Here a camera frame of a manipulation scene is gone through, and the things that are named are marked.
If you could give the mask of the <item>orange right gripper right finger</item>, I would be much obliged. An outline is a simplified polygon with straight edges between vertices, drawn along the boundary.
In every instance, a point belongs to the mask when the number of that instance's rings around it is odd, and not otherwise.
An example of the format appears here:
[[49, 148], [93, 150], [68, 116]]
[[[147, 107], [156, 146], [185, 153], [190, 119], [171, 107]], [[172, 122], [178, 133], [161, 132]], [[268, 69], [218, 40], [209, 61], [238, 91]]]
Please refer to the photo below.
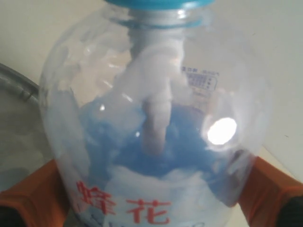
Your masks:
[[260, 157], [238, 203], [250, 227], [303, 227], [303, 183]]

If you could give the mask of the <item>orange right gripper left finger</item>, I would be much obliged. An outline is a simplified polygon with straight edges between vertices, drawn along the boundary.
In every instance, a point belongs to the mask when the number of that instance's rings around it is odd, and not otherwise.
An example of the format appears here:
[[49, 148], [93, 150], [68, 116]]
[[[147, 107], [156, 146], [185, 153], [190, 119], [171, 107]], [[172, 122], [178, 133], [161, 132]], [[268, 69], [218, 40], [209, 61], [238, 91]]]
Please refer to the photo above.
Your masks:
[[56, 162], [0, 193], [2, 227], [62, 227], [70, 210]]

